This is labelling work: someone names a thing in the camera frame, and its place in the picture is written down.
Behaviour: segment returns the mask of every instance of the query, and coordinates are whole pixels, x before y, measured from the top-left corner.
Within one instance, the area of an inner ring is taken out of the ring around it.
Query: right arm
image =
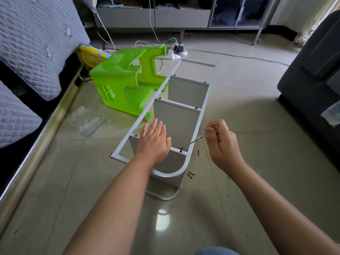
[[[340,245],[244,162],[236,135],[224,120],[210,122],[205,131],[211,159],[241,189],[280,255],[340,254]]]

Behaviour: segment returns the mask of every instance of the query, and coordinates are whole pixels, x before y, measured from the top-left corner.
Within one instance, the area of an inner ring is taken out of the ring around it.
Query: lace curtain
[[[294,43],[303,47],[308,41],[313,32],[318,28],[318,26],[323,22],[323,20],[331,13],[340,9],[340,0],[329,0],[317,14],[314,20],[306,27],[303,32],[295,37]]]

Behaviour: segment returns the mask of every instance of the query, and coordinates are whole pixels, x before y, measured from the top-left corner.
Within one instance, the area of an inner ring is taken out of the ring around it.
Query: person
[[[166,127],[155,119],[145,124],[134,158],[117,175],[67,245],[64,255],[127,255],[133,242],[144,192],[152,168],[171,147]],[[340,254],[340,246],[263,180],[242,158],[236,135],[224,120],[205,131],[212,161],[241,189],[279,254]],[[233,255],[227,248],[197,255]]]

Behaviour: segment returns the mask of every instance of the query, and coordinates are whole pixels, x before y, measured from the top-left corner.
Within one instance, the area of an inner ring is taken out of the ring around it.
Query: white wall
[[[300,32],[328,0],[281,0],[270,25],[283,25]]]

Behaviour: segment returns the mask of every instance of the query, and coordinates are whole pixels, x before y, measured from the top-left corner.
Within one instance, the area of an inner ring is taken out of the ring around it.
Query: overturned green stool
[[[157,75],[155,66],[155,57],[165,54],[165,45],[121,49],[93,68],[90,75],[104,104],[139,116],[145,101],[166,79]],[[133,65],[136,60],[140,66]]]

